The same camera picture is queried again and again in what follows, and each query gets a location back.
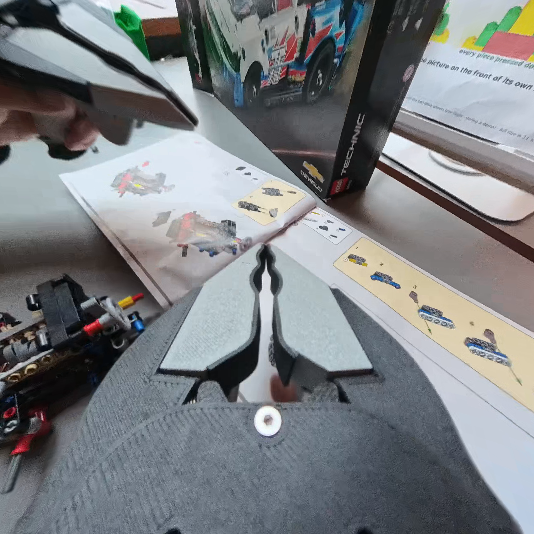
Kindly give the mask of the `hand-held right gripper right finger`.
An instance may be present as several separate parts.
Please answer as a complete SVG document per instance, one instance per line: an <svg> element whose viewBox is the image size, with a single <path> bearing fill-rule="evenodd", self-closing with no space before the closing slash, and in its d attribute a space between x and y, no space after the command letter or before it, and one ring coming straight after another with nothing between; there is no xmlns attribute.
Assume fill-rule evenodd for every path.
<svg viewBox="0 0 534 534"><path fill-rule="evenodd" d="M273 357L280 381L312 391L318 384L373 373L333 290L274 245L265 249L273 295Z"/></svg>

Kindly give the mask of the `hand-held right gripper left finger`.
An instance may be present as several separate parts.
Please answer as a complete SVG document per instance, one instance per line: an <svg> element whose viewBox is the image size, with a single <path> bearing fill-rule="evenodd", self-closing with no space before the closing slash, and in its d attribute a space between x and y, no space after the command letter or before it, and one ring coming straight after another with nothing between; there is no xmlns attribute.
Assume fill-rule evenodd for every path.
<svg viewBox="0 0 534 534"><path fill-rule="evenodd" d="M265 244L257 244L193 292L159 373L217 382L227 396L255 370Z"/></svg>

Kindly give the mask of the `lego instruction booklet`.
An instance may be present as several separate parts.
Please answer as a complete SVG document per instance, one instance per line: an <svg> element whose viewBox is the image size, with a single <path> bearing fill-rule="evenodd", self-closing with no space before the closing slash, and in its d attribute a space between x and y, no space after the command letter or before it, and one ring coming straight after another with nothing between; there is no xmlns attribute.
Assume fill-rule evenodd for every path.
<svg viewBox="0 0 534 534"><path fill-rule="evenodd" d="M487 406L460 420L533 533L533 332L191 132L60 178L162 306L268 238L361 305Z"/></svg>

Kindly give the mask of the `white stand base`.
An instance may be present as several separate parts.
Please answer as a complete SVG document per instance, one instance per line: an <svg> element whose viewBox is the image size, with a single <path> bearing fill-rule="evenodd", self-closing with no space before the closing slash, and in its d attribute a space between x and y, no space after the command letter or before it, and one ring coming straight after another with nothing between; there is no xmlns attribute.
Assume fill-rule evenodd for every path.
<svg viewBox="0 0 534 534"><path fill-rule="evenodd" d="M533 215L533 150L401 110L383 156L486 218L518 223Z"/></svg>

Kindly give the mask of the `black lego car box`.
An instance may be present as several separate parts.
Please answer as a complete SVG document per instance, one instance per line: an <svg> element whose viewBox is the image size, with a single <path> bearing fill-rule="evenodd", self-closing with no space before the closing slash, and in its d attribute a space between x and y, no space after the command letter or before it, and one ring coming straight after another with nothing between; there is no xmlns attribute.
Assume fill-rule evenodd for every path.
<svg viewBox="0 0 534 534"><path fill-rule="evenodd" d="M193 86L318 197L367 188L445 1L176 1Z"/></svg>

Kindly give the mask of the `lego car chassis assembly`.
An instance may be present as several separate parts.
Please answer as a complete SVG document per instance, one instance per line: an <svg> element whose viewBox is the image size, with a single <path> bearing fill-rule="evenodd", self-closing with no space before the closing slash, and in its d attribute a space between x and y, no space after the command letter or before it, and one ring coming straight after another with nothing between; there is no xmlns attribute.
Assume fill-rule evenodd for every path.
<svg viewBox="0 0 534 534"><path fill-rule="evenodd" d="M1 494L13 490L23 455L51 431L51 404L79 388L95 388L145 331L143 293L115 301L88 296L68 275L26 297L32 321L1 313L1 446L14 444Z"/></svg>

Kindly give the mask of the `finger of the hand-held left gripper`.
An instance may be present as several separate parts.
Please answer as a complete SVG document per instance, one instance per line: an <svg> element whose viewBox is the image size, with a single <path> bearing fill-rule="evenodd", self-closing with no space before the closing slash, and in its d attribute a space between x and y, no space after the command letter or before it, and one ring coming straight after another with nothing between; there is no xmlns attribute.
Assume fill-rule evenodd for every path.
<svg viewBox="0 0 534 534"><path fill-rule="evenodd" d="M126 145L135 122L193 130L194 113L148 65L142 81L49 29L1 24L1 74L32 89L60 92L110 143Z"/></svg>
<svg viewBox="0 0 534 534"><path fill-rule="evenodd" d="M91 1L25 1L25 23L28 28L52 30L142 81L152 75L148 65L157 72L131 39Z"/></svg>

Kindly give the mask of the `printed paper instruction sheet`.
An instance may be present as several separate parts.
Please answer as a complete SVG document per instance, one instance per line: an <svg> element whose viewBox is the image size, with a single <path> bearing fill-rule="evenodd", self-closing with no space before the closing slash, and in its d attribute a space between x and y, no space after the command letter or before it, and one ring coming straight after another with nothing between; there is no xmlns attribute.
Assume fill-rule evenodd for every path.
<svg viewBox="0 0 534 534"><path fill-rule="evenodd" d="M533 155L533 1L446 1L403 108Z"/></svg>

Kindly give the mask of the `person's left hand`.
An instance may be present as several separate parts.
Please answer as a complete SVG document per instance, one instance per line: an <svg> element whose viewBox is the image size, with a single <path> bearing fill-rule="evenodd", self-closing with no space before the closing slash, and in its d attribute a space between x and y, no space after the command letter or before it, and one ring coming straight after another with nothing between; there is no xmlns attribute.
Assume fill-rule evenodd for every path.
<svg viewBox="0 0 534 534"><path fill-rule="evenodd" d="M1 146L24 142L38 135L36 118L58 123L64 145L86 150L99 137L99 130L69 97L55 91L34 89L1 79Z"/></svg>

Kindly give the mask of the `green plastic object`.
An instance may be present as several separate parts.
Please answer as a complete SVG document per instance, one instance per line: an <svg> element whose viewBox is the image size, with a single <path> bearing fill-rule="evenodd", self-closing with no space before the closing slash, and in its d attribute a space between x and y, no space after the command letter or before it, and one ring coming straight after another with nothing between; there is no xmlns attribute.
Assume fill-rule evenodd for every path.
<svg viewBox="0 0 534 534"><path fill-rule="evenodd" d="M120 9L113 13L113 18L117 27L126 33L136 45L137 49L150 61L150 54L143 30L143 22L137 13L130 7L121 4Z"/></svg>

